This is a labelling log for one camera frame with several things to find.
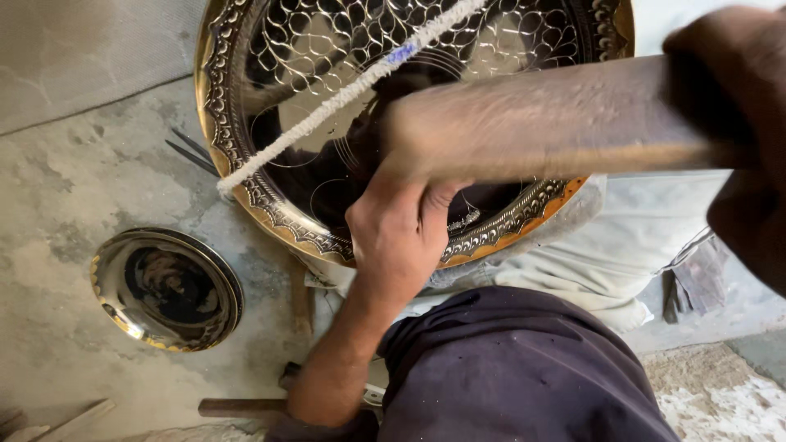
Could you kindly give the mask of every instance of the decorative border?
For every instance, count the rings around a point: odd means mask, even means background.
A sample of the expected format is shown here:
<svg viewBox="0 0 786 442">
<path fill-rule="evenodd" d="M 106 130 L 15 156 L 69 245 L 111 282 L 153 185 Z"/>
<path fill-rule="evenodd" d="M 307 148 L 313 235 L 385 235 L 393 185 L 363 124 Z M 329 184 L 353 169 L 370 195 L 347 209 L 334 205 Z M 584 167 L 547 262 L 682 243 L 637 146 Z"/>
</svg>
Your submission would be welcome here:
<svg viewBox="0 0 786 442">
<path fill-rule="evenodd" d="M 590 26 L 596 33 L 590 45 L 592 51 L 601 51 L 599 59 L 616 58 L 620 50 L 628 42 L 620 42 L 613 16 L 620 2 L 626 0 L 594 0 L 593 16 L 596 19 Z M 211 36 L 209 55 L 203 70 L 208 77 L 207 100 L 204 105 L 215 125 L 212 145 L 221 151 L 228 160 L 229 172 L 240 168 L 245 158 L 252 152 L 245 146 L 245 140 L 235 134 L 244 133 L 244 122 L 237 118 L 239 112 L 231 112 L 232 94 L 230 72 L 233 64 L 233 52 L 237 48 L 236 41 L 245 31 L 244 18 L 249 14 L 252 5 L 261 7 L 265 0 L 226 0 L 222 12 L 208 25 Z M 247 29 L 253 24 L 246 24 Z M 564 188 L 568 180 L 546 180 L 536 182 L 525 190 L 497 217 L 486 221 L 482 226 L 470 230 L 466 234 L 451 238 L 448 247 L 440 259 L 443 264 L 452 257 L 462 255 L 472 259 L 473 253 L 484 245 L 495 246 L 506 234 L 518 234 L 531 219 L 542 218 L 546 204 L 557 198 L 565 197 Z M 306 241 L 311 243 L 320 255 L 337 254 L 344 263 L 354 258 L 352 244 L 345 238 L 330 233 L 324 227 L 311 223 L 304 225 L 305 219 L 299 219 L 290 212 L 282 210 L 284 204 L 281 197 L 257 173 L 243 183 L 248 193 L 248 202 L 252 208 L 263 210 L 273 228 L 282 227 L 294 237 L 295 243 Z"/>
</svg>

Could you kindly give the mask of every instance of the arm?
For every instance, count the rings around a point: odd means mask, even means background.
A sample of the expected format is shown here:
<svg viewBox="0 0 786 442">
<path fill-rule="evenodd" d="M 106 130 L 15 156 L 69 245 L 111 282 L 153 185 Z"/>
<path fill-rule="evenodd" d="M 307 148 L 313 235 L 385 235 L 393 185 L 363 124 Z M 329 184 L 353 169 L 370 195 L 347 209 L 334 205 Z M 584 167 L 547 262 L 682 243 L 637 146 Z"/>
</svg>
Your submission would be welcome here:
<svg viewBox="0 0 786 442">
<path fill-rule="evenodd" d="M 761 166 L 734 171 L 707 221 L 753 274 L 786 296 L 786 8 L 720 9 L 663 48 L 699 58 L 753 128 Z"/>
<path fill-rule="evenodd" d="M 462 186 L 427 187 L 379 173 L 349 208 L 358 273 L 289 392 L 293 418 L 337 427 L 358 413 L 368 364 L 387 328 L 436 268 L 447 244 L 447 208 Z"/>
</svg>

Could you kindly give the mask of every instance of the white cotton rope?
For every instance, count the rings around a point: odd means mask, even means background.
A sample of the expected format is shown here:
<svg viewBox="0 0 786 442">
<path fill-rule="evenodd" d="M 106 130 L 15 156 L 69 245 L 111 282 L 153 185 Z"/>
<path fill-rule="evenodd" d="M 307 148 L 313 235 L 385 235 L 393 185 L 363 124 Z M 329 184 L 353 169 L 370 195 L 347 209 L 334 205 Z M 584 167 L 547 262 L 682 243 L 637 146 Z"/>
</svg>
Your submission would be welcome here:
<svg viewBox="0 0 786 442">
<path fill-rule="evenodd" d="M 483 7 L 485 3 L 486 0 L 458 0 L 452 8 L 428 21 L 417 33 L 405 40 L 401 46 L 393 49 L 382 60 L 372 64 L 354 82 L 340 89 L 331 98 L 323 101 L 309 116 L 278 137 L 273 144 L 249 158 L 248 162 L 243 164 L 241 168 L 219 181 L 218 188 L 221 195 L 228 197 L 232 193 L 232 188 L 241 184 L 243 180 L 251 178 L 265 163 L 277 157 L 279 153 L 284 152 L 284 149 L 291 146 L 292 143 L 313 132 L 332 114 L 359 97 L 363 92 L 366 92 L 378 79 L 396 70 L 412 56 L 419 53 L 430 41 L 437 39 L 443 32 L 449 31 L 456 23 L 470 17 L 475 11 Z"/>
</svg>

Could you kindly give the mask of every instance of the forearm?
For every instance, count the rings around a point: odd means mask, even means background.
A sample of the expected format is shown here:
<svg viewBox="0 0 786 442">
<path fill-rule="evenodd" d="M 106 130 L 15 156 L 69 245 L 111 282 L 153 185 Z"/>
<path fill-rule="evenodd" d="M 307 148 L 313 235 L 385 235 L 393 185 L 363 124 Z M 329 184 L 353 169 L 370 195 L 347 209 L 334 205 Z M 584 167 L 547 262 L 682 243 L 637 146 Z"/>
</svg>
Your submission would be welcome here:
<svg viewBox="0 0 786 442">
<path fill-rule="evenodd" d="M 289 414 L 311 425 L 337 427 L 358 412 L 368 364 L 388 326 L 403 309 L 364 293 L 356 280 L 332 326 L 310 354 L 289 392 Z"/>
</svg>

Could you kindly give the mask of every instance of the wooden stick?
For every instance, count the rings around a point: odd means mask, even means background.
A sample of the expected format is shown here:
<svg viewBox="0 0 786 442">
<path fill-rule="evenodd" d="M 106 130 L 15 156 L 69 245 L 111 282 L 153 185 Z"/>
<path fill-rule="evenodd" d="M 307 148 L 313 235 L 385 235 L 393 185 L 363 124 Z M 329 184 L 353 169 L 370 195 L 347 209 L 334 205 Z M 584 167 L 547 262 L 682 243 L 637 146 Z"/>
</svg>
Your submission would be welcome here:
<svg viewBox="0 0 786 442">
<path fill-rule="evenodd" d="M 698 61 L 581 64 L 436 87 L 394 102 L 382 167 L 437 179 L 745 168 L 755 139 Z"/>
<path fill-rule="evenodd" d="M 44 434 L 43 436 L 41 436 L 41 438 L 37 439 L 35 442 L 60 442 L 66 437 L 70 436 L 76 430 L 84 426 L 87 426 L 89 424 L 92 424 L 93 422 L 98 420 L 98 418 L 108 413 L 114 407 L 115 407 L 115 403 L 112 402 L 112 400 L 104 399 L 101 402 L 90 407 L 87 411 L 80 414 L 79 416 L 71 419 L 68 422 L 65 422 L 63 425 L 60 425 L 56 429 L 53 429 L 48 433 Z"/>
</svg>

